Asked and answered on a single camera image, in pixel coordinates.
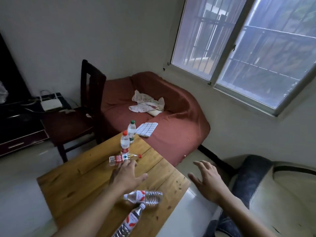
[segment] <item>bottle with green cap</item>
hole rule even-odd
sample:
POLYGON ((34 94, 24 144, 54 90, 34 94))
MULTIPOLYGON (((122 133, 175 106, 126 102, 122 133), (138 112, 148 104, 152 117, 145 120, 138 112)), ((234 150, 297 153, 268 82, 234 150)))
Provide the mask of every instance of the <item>bottle with green cap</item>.
POLYGON ((134 120, 131 120, 131 123, 128 125, 127 132, 128 132, 128 137, 130 138, 130 144, 131 144, 134 142, 134 136, 136 132, 136 125, 135 125, 134 120))

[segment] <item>television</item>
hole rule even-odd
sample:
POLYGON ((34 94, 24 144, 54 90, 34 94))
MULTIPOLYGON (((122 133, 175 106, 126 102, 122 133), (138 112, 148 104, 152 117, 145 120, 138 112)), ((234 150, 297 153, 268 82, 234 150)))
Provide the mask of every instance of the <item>television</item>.
POLYGON ((0 33, 0 81, 8 91, 2 105, 31 99, 29 92, 11 54, 0 33))

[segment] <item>plastic bag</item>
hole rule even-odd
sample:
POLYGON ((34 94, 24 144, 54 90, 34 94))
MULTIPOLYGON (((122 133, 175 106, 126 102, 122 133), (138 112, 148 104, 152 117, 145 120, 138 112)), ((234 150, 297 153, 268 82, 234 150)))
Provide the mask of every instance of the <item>plastic bag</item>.
POLYGON ((5 103, 7 100, 7 97, 9 95, 9 92, 6 90, 2 82, 0 81, 0 104, 5 103))

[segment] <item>plastic bottle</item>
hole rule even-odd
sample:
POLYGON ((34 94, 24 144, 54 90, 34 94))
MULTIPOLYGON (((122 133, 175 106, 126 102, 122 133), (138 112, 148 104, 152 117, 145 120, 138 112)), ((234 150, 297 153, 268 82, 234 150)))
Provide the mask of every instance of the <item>plastic bottle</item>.
POLYGON ((160 191, 133 191, 124 195, 125 200, 132 203, 159 204, 162 201, 162 192, 160 191))
POLYGON ((128 154, 130 151, 130 139, 128 137, 127 131, 123 131, 121 137, 121 154, 128 154))
POLYGON ((126 237, 129 236, 132 232, 133 228, 137 224, 142 211, 144 210, 145 205, 140 204, 139 207, 133 209, 126 219, 123 221, 121 226, 117 229, 117 231, 112 235, 112 237, 126 237))
POLYGON ((121 155, 113 155, 113 156, 110 156, 109 157, 109 163, 111 166, 116 166, 118 165, 119 163, 123 163, 124 160, 127 160, 127 159, 141 159, 142 158, 142 155, 139 154, 131 154, 131 153, 128 153, 128 154, 121 154, 121 155))
POLYGON ((136 132, 136 125, 135 125, 134 120, 131 120, 131 123, 128 125, 127 132, 128 132, 128 137, 130 138, 130 144, 131 144, 134 142, 134 135, 136 132))

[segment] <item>person's left hand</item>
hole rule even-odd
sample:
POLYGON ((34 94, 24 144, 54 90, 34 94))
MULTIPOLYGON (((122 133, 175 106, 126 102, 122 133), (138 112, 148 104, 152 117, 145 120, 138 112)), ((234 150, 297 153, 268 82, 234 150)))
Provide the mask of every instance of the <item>person's left hand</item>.
POLYGON ((130 193, 135 190, 140 183, 147 179, 147 173, 135 177, 135 160, 125 160, 123 164, 119 164, 117 169, 112 171, 109 186, 118 188, 123 193, 130 193))

